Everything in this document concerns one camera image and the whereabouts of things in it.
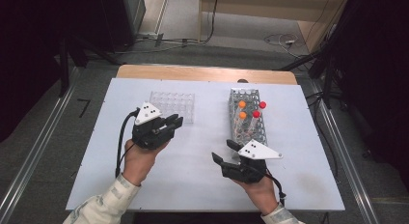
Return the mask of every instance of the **hand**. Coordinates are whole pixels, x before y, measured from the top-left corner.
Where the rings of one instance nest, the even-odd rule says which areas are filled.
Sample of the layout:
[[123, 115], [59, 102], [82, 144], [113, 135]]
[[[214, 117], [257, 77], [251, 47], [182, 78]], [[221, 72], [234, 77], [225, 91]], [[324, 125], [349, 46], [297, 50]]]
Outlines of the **hand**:
[[163, 144], [155, 150], [142, 149], [130, 139], [125, 143], [125, 150], [131, 148], [125, 155], [125, 166], [123, 177], [136, 186], [147, 177], [148, 172], [154, 164], [156, 156], [162, 151], [169, 142]]
[[236, 182], [244, 188], [250, 200], [261, 211], [262, 215], [271, 213], [278, 207], [276, 194], [274, 193], [274, 183], [267, 177], [262, 178], [257, 183]]

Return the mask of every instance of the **white sleeve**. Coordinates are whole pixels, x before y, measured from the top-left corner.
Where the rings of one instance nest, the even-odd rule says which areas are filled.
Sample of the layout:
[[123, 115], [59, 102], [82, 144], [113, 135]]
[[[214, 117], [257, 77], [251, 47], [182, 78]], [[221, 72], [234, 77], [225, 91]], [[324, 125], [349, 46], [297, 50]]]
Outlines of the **white sleeve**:
[[304, 224], [295, 218], [283, 205], [278, 207], [271, 213], [261, 216], [265, 224]]
[[120, 223], [140, 188], [120, 174], [104, 194], [88, 199], [73, 210], [64, 224]]

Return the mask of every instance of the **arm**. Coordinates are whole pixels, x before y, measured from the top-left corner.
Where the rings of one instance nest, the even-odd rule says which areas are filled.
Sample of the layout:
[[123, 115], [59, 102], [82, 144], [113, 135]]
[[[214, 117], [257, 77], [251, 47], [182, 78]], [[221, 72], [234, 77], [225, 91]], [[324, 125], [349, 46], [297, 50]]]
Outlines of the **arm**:
[[67, 217], [64, 224], [72, 223], [120, 223], [121, 216], [141, 188], [142, 181], [154, 164], [156, 156], [168, 143], [156, 150], [144, 150], [126, 141], [123, 173], [102, 195], [88, 199]]
[[250, 200], [261, 211], [261, 218], [266, 224], [302, 224], [277, 202], [274, 183], [267, 177], [257, 183], [234, 182], [243, 187]]

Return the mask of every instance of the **floor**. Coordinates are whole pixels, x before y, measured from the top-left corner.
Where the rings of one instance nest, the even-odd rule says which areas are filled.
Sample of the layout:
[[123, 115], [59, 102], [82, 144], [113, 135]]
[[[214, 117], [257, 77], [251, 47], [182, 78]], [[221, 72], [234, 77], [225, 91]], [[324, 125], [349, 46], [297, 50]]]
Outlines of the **floor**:
[[[147, 4], [154, 4], [152, 1], [155, 0], [146, 1]], [[175, 15], [176, 8], [182, 7], [177, 2], [185, 5], [192, 0], [169, 0], [164, 9], [162, 9], [162, 5], [165, 0], [156, 1], [159, 2], [153, 10], [157, 13], [163, 11], [162, 21], [154, 21], [153, 25], [144, 24], [145, 33], [155, 33], [157, 28], [157, 33], [163, 33], [164, 37], [169, 39], [196, 37], [196, 24], [192, 21], [189, 25], [181, 25], [184, 18]], [[189, 15], [189, 13], [193, 12], [185, 11], [181, 14]], [[152, 14], [151, 16], [147, 14], [147, 17], [160, 16], [159, 14]], [[203, 14], [203, 16], [203, 21], [207, 22], [207, 14]], [[222, 29], [217, 25], [218, 20], [223, 20], [222, 22], [226, 24], [223, 25], [225, 28]], [[180, 48], [181, 44], [179, 43], [162, 43], [160, 46], [154, 47], [155, 42], [137, 42], [127, 52], [117, 54], [115, 57], [128, 64], [212, 66], [255, 70], [278, 69], [294, 61], [295, 57], [288, 54], [280, 45], [272, 45], [264, 40], [264, 37], [280, 33], [291, 33], [298, 36], [299, 30], [290, 20], [256, 21], [249, 17], [232, 16], [232, 20], [241, 22], [242, 29], [235, 26], [235, 22], [228, 23], [229, 20], [228, 16], [216, 15], [212, 42], [206, 45]], [[258, 34], [248, 35], [250, 33], [249, 26], [258, 27], [256, 32]], [[205, 37], [205, 24], [203, 27], [202, 33]], [[302, 48], [292, 47], [289, 51], [300, 55], [308, 54]], [[19, 197], [18, 203], [12, 207], [14, 211], [8, 217], [9, 223], [61, 223], [68, 215], [65, 206], [75, 180], [75, 173], [86, 151], [109, 82], [111, 78], [115, 77], [118, 70], [117, 66], [109, 65], [94, 55], [91, 55], [90, 59], [92, 61], [86, 69], [73, 68], [71, 76], [77, 72], [78, 77], [71, 80], [72, 91], [66, 98], [65, 110], [59, 117], [58, 124], [52, 129], [30, 180], [22, 188], [23, 193]], [[306, 64], [306, 66], [292, 70], [305, 95], [316, 92], [314, 85], [320, 83], [319, 81], [312, 81], [306, 75], [306, 70], [310, 66], [311, 64]], [[53, 112], [55, 104], [61, 101], [58, 99], [59, 89], [57, 82], [27, 114], [15, 132], [6, 141], [0, 143], [1, 194], [9, 191], [8, 186], [14, 180], [26, 156], [36, 145], [36, 140]], [[81, 116], [85, 107], [83, 100], [89, 100], [90, 103]], [[409, 211], [408, 192], [401, 183], [398, 172], [389, 164], [378, 163], [371, 157], [362, 157], [366, 148], [354, 121], [347, 112], [342, 111], [343, 109], [337, 100], [332, 100], [332, 102], [332, 112], [343, 136], [345, 146], [359, 172], [379, 221], [367, 222], [364, 219], [352, 191], [351, 181], [348, 180], [345, 173], [346, 169], [341, 164], [338, 152], [336, 152], [338, 181], [340, 181], [339, 190], [346, 211], [330, 212], [330, 220], [327, 223], [409, 223], [409, 216], [407, 215], [407, 211]], [[334, 148], [331, 131], [326, 127], [324, 113], [318, 112], [317, 114], [318, 124], [324, 132], [324, 135], [320, 135], [323, 147], [330, 165], [335, 169], [335, 161], [329, 148], [329, 146]], [[329, 139], [329, 144], [326, 143], [324, 136]], [[322, 221], [324, 213], [321, 212], [296, 211], [294, 214], [306, 223], [325, 223]], [[127, 213], [123, 217], [122, 223], [131, 223], [132, 219], [133, 213]]]

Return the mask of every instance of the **white table surface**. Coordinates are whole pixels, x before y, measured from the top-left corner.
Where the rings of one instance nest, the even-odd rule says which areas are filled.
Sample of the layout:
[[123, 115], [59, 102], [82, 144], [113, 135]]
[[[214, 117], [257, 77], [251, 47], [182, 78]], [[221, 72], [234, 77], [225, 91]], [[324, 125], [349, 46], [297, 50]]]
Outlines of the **white table surface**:
[[[194, 123], [177, 129], [128, 210], [256, 211], [244, 190], [222, 177], [211, 157], [215, 152], [233, 162], [226, 139], [231, 138], [227, 107], [234, 87], [258, 89], [267, 102], [263, 116], [268, 146], [284, 158], [266, 162], [283, 186], [286, 207], [344, 210], [300, 86], [119, 78], [112, 79], [107, 91], [67, 210], [103, 193], [114, 181], [123, 120], [150, 99], [151, 91], [158, 91], [194, 93]], [[128, 121], [123, 141], [131, 137], [133, 122]]]

